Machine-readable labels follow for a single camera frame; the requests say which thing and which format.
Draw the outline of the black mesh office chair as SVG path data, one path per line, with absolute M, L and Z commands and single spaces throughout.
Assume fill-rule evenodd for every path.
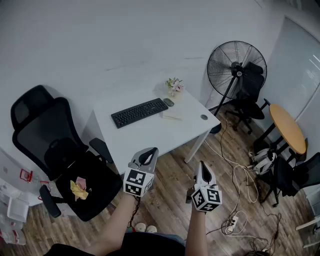
M 52 217 L 59 217 L 59 204 L 67 204 L 84 222 L 100 214 L 121 189 L 121 177 L 108 163 L 113 159 L 104 141 L 92 139 L 84 144 L 72 118 L 68 100 L 54 98 L 37 85 L 15 101 L 10 110 L 13 144 L 31 159 L 53 182 L 59 192 L 54 196 L 46 184 L 39 195 Z M 71 183 L 86 180 L 88 196 L 75 201 Z

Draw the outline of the pink and white flower bouquet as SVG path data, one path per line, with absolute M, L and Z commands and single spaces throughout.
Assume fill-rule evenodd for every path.
M 183 85 L 183 80 L 179 78 L 169 78 L 165 82 L 166 91 L 168 94 L 168 97 L 171 100 L 178 100 L 185 89 L 185 86 Z

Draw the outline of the person's left forearm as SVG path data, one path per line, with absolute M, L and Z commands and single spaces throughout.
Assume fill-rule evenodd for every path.
M 127 225 L 136 208 L 136 199 L 125 193 L 105 227 L 84 251 L 94 256 L 106 256 L 118 251 L 123 243 Z

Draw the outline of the crumpled yellow paper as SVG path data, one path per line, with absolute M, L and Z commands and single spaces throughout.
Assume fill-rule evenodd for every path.
M 75 195 L 75 201 L 78 199 L 85 200 L 89 195 L 85 189 L 81 188 L 79 184 L 72 180 L 70 181 L 70 190 Z

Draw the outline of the black fabric chair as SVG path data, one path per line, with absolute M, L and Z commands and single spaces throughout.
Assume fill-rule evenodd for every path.
M 320 152 L 315 153 L 309 160 L 292 167 L 282 156 L 278 156 L 273 169 L 257 178 L 270 187 L 265 198 L 260 200 L 264 203 L 271 193 L 274 193 L 276 203 L 279 204 L 279 192 L 282 196 L 295 196 L 301 189 L 320 184 Z

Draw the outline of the black standing fan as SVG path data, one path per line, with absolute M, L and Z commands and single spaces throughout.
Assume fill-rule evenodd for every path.
M 267 64 L 255 46 L 244 41 L 228 41 L 217 46 L 210 54 L 206 66 L 207 77 L 213 90 L 222 96 L 214 115 L 218 114 L 225 103 L 232 104 L 236 99 L 237 92 L 240 90 L 243 69 L 249 62 L 263 68 L 266 82 Z

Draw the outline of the red and white plastic bag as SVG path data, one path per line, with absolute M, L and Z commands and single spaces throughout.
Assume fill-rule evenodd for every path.
M 27 171 L 25 169 L 20 170 L 19 178 L 27 183 L 30 183 L 33 179 L 33 171 Z

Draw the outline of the white and black headset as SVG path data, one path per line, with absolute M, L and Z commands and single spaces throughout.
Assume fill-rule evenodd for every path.
M 257 175 L 264 175 L 272 167 L 272 164 L 277 158 L 276 150 L 265 148 L 258 151 L 251 159 L 253 171 Z

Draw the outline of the small beige notepad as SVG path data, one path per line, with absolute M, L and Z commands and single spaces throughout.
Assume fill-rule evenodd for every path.
M 175 109 L 167 109 L 167 110 L 163 111 L 162 117 L 164 119 L 170 119 L 170 120 L 178 120 L 178 121 L 183 120 L 183 115 Z

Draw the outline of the crumpled pink paper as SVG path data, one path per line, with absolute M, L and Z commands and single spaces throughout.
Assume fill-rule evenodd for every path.
M 77 177 L 75 184 L 81 189 L 81 190 L 86 190 L 86 180 L 81 177 Z

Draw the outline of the clear plastic container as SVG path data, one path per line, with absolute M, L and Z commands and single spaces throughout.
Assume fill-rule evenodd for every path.
M 7 216 L 13 220 L 26 223 L 29 204 L 19 198 L 9 198 Z

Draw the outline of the round wooden table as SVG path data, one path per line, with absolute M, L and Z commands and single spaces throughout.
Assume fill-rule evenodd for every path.
M 277 128 L 281 137 L 273 142 L 270 150 L 275 150 L 276 155 L 282 153 L 290 147 L 296 154 L 303 155 L 307 151 L 307 146 L 303 133 L 293 117 L 282 107 L 277 104 L 271 104 L 264 98 L 265 103 L 260 108 L 261 110 L 269 106 L 269 114 L 272 119 L 270 127 L 253 143 L 253 152 L 257 154 L 262 150 L 264 139 L 271 133 L 274 128 Z

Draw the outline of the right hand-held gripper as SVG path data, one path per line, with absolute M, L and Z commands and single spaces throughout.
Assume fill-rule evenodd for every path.
M 187 191 L 187 204 L 193 204 L 199 212 L 211 212 L 222 205 L 222 192 L 216 185 L 216 176 L 205 162 L 198 163 L 196 183 Z

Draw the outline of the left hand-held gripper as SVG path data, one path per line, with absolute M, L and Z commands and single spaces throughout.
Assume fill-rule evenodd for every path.
M 124 174 L 123 191 L 135 197 L 143 197 L 154 181 L 159 150 L 148 147 L 136 152 Z

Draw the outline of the black keyboard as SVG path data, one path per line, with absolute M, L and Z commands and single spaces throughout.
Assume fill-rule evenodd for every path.
M 169 107 L 160 98 L 156 98 L 119 112 L 111 114 L 115 126 L 120 129 L 137 121 L 159 114 Z

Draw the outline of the white metal frame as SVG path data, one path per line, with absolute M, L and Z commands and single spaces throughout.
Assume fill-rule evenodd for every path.
M 313 220 L 299 225 L 295 230 L 300 235 L 304 249 L 320 244 L 320 215 Z

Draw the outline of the person's right forearm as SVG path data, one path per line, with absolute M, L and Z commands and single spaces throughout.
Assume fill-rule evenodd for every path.
M 192 206 L 185 256 L 208 256 L 208 242 L 206 236 L 206 214 Z

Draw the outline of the person's black shirt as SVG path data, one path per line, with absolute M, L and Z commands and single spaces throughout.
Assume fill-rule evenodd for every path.
M 54 244 L 43 256 L 95 256 L 65 244 Z M 102 256 L 185 256 L 185 246 L 163 235 L 146 232 L 128 232 L 120 249 L 104 252 Z

